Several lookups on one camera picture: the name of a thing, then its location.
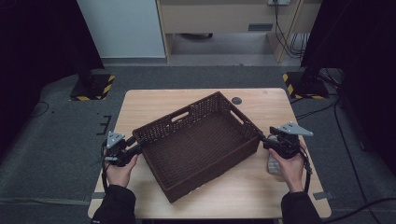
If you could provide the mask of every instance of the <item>metal bracket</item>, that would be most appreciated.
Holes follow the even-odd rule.
[[[279,126],[277,129],[280,130],[282,133],[299,134],[302,136],[310,136],[310,137],[314,136],[312,132],[309,132],[308,130],[298,126],[292,121],[282,126]]]
[[[107,143],[106,147],[111,148],[114,147],[120,140],[125,137],[125,134],[122,133],[113,133],[111,131],[108,132],[107,135]]]

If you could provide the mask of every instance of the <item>gray carpet floor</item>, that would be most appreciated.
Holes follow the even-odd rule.
[[[101,123],[111,116],[108,129],[117,122],[125,92],[138,89],[204,88],[283,88],[281,77],[298,67],[259,66],[119,66],[106,70],[116,76],[105,100],[69,101],[77,76],[63,78],[46,86],[32,117],[16,136],[7,158],[0,164],[0,198],[39,198],[89,201],[100,172],[96,162],[105,140],[98,135]],[[334,103],[329,99],[292,102],[296,116]],[[362,151],[346,112],[336,107],[361,188],[372,202],[396,197],[396,177],[373,151]],[[299,124],[315,134],[305,138],[324,190],[332,216],[340,217],[363,206],[361,190],[340,134],[333,107]],[[396,202],[380,203],[371,210],[380,223],[395,223]],[[88,205],[45,203],[0,203],[0,224],[5,223],[89,223]],[[369,210],[336,223],[376,223]]]

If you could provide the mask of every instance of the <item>basket handle hole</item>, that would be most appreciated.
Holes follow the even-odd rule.
[[[231,115],[233,115],[234,118],[236,118],[236,120],[239,121],[239,123],[244,124],[245,122],[242,121],[232,110],[230,111]]]
[[[183,119],[184,117],[187,117],[189,115],[189,112],[187,111],[187,112],[184,112],[184,113],[182,113],[182,114],[180,114],[180,115],[177,115],[176,117],[174,117],[174,118],[172,118],[171,120],[172,120],[172,122],[175,122],[175,121],[180,121],[180,119]]]

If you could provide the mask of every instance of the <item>black sleeve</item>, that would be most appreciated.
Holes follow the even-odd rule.
[[[315,206],[306,192],[287,193],[281,203],[283,223],[322,223]]]
[[[102,204],[93,215],[91,224],[135,224],[135,202],[136,197],[133,192],[120,186],[110,185]]]

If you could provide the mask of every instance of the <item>black cable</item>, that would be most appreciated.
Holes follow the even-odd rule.
[[[306,153],[305,149],[301,146],[300,146],[299,153],[303,156],[304,168],[306,170],[304,191],[306,193],[308,193],[309,184],[311,183],[311,175],[312,175],[311,163],[309,162],[308,154]]]
[[[354,175],[355,175],[355,177],[356,177],[356,180],[357,180],[357,182],[358,182],[359,189],[361,190],[361,196],[362,196],[362,198],[363,198],[363,200],[364,200],[364,203],[367,204],[367,198],[366,198],[366,195],[364,194],[363,187],[361,186],[361,181],[360,181],[360,179],[359,179],[358,172],[356,171],[355,163],[353,162],[352,156],[350,155],[349,147],[347,146],[347,141],[346,141],[346,139],[345,139],[345,137],[344,137],[343,130],[341,129],[340,121],[338,120],[338,116],[337,116],[337,105],[338,105],[339,102],[340,102],[340,99],[338,99],[338,100],[335,102],[335,104],[334,104],[334,116],[335,116],[335,121],[337,122],[338,130],[339,130],[339,132],[340,132],[340,134],[341,134],[341,137],[342,137],[342,139],[343,139],[344,146],[345,146],[345,148],[346,148],[346,153],[347,153],[347,155],[348,155],[348,157],[349,157],[349,161],[350,161],[350,163],[351,163],[351,165],[352,165],[353,173],[354,173]],[[371,208],[368,207],[368,209],[369,209],[371,215],[373,216],[374,220],[376,221],[376,223],[380,223],[379,220],[378,220],[378,218],[375,216],[375,214],[374,214],[373,211],[371,210]]]
[[[366,205],[364,205],[364,206],[362,206],[362,207],[356,209],[356,210],[353,211],[353,212],[350,212],[350,213],[348,213],[348,214],[346,214],[346,215],[343,215],[343,216],[341,216],[341,217],[336,217],[336,218],[334,218],[334,219],[330,219],[330,220],[323,221],[323,223],[325,223],[325,224],[327,224],[327,223],[332,223],[332,222],[339,221],[339,220],[342,220],[342,219],[347,218],[347,217],[352,217],[352,216],[358,214],[359,212],[361,212],[362,210],[364,210],[364,209],[366,209],[366,208],[369,208],[369,207],[371,207],[371,206],[373,206],[373,205],[375,205],[375,204],[378,204],[378,203],[384,203],[384,202],[388,202],[388,201],[396,201],[396,198],[379,199],[379,200],[373,201],[373,202],[371,202],[371,203],[367,203]]]
[[[301,39],[302,39],[302,45],[300,47],[300,49],[296,49],[294,46],[296,44],[296,39],[297,39],[297,34],[293,35],[293,38],[291,39],[291,43],[290,43],[290,51],[292,54],[294,55],[298,55],[300,57],[300,59],[303,57],[304,55],[304,36],[305,34],[301,35]]]
[[[42,113],[40,113],[40,114],[38,114],[38,115],[30,116],[29,118],[31,118],[31,119],[42,116],[42,115],[45,114],[45,113],[49,110],[49,108],[50,108],[50,105],[49,105],[48,103],[44,102],[44,101],[40,101],[40,102],[38,102],[37,104],[44,104],[44,105],[47,106],[47,108],[44,110],[44,112],[42,112]]]
[[[306,117],[308,117],[308,116],[311,116],[311,115],[313,115],[313,114],[315,114],[315,113],[318,113],[318,112],[327,110],[327,109],[329,109],[330,107],[332,107],[333,105],[334,105],[334,103],[331,103],[330,105],[328,105],[328,106],[326,106],[326,107],[324,107],[324,108],[321,108],[321,109],[319,109],[319,110],[315,110],[315,111],[311,111],[311,112],[308,112],[308,113],[305,113],[305,114],[302,114],[302,115],[298,115],[298,116],[296,116],[296,119],[297,119],[297,120],[304,119],[304,118],[306,118]]]
[[[107,184],[107,169],[110,166],[110,164],[106,167],[105,165],[105,145],[106,142],[102,144],[101,148],[101,158],[102,158],[102,184],[103,184],[103,189],[105,190],[105,193],[108,192],[108,184]]]
[[[339,89],[339,84],[337,82],[332,81],[331,78],[329,77],[323,77],[319,74],[318,78],[320,78],[321,80],[323,80],[324,82],[326,82],[327,84],[329,84],[333,89],[335,89],[336,91]]]
[[[305,53],[304,44],[306,44],[306,42],[305,42],[306,36],[307,36],[307,34],[302,34],[300,37],[301,38],[301,50],[300,50],[301,53]]]
[[[297,99],[297,100],[295,100],[295,101],[290,102],[290,104],[292,105],[292,104],[297,103],[297,102],[299,102],[299,101],[301,101],[301,100],[303,100],[303,99],[304,99],[304,98]]]
[[[325,68],[325,70],[326,72],[320,71],[320,73],[325,75],[337,89],[340,88],[341,84],[337,80],[335,80],[335,78],[332,77],[332,75],[330,75],[329,69]]]
[[[286,37],[283,35],[282,29],[280,28],[279,23],[278,23],[278,19],[277,19],[278,10],[279,10],[277,0],[274,0],[274,5],[275,5],[275,18],[276,18],[276,26],[275,26],[275,36],[276,36],[276,39],[277,39],[277,41],[279,42],[279,44],[283,47],[283,49],[286,51],[286,53],[288,54],[289,57],[291,57],[291,58],[298,58],[298,57],[293,57],[293,56],[291,56],[290,53],[288,52],[288,50],[290,50],[290,49],[289,49],[289,46],[288,46],[288,41],[286,40]],[[282,34],[283,40],[285,40],[285,45],[286,45],[286,46],[285,46],[285,45],[282,43],[282,41],[279,39],[279,36],[277,35],[277,28],[279,28],[279,31],[280,31],[280,33]]]
[[[305,34],[303,34],[302,40],[301,40],[300,63],[303,61],[303,56],[305,54],[305,50],[303,50],[303,48],[304,48],[304,38],[305,38]]]

